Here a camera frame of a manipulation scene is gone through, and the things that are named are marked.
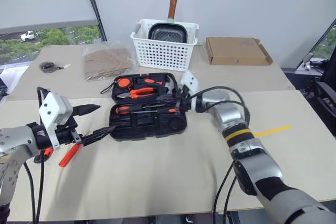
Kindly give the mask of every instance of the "trees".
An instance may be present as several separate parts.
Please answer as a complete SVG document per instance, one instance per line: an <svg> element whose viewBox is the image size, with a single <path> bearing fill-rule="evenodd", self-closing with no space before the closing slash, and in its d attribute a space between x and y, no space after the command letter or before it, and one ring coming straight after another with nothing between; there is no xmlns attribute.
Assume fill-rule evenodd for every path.
<svg viewBox="0 0 336 224"><path fill-rule="evenodd" d="M34 37L38 39L43 44L43 46L70 44L68 37L59 28L35 31Z"/></svg>
<svg viewBox="0 0 336 224"><path fill-rule="evenodd" d="M32 61L43 45L21 42L19 39L0 40L0 65Z"/></svg>
<svg viewBox="0 0 336 224"><path fill-rule="evenodd" d="M324 39L315 47L314 57L329 59L336 47L336 28L332 27Z"/></svg>
<svg viewBox="0 0 336 224"><path fill-rule="evenodd" d="M76 44L80 41L85 41L85 44L91 44L94 39L100 38L97 26L68 27L67 31L72 34Z"/></svg>
<svg viewBox="0 0 336 224"><path fill-rule="evenodd" d="M81 26L37 30L34 37L37 41L0 40L0 65L32 61L46 45L78 44L81 41L91 44L100 38L100 34L97 26Z"/></svg>

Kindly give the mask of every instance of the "window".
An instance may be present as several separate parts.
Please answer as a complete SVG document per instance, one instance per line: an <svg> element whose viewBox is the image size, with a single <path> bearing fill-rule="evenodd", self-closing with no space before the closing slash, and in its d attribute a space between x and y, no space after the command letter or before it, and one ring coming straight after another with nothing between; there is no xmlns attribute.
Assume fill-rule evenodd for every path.
<svg viewBox="0 0 336 224"><path fill-rule="evenodd" d="M0 35L0 68L33 61L43 46L78 45L100 41L97 26L51 28Z"/></svg>
<svg viewBox="0 0 336 224"><path fill-rule="evenodd" d="M330 59L336 47L336 22L334 22L320 41L313 47L314 58Z"/></svg>

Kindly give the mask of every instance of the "black chair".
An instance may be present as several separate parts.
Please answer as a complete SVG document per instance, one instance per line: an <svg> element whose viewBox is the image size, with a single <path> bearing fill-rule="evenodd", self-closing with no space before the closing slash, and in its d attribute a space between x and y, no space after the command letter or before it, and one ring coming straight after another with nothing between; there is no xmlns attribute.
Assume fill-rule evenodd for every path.
<svg viewBox="0 0 336 224"><path fill-rule="evenodd" d="M321 78L313 78L314 96L308 102L330 132L336 136L336 48Z"/></svg>

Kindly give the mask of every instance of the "orange pliers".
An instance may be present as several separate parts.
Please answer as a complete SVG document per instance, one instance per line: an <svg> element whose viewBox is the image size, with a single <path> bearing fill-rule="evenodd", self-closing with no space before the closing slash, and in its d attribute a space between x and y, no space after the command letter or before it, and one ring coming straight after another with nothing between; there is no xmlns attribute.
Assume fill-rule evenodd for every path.
<svg viewBox="0 0 336 224"><path fill-rule="evenodd" d="M137 99L141 97L149 97L151 95L154 95L154 89L153 88L142 88L142 89L132 89L128 93L122 93L118 94L118 98L126 98L129 97L131 99Z"/></svg>

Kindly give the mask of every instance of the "car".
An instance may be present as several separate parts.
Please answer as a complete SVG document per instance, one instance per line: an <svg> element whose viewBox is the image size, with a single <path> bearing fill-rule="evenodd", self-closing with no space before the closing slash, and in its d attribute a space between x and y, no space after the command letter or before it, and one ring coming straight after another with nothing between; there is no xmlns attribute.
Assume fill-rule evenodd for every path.
<svg viewBox="0 0 336 224"><path fill-rule="evenodd" d="M22 34L20 38L22 41L25 41L25 42L31 39L35 39L33 31L27 31L26 33Z"/></svg>

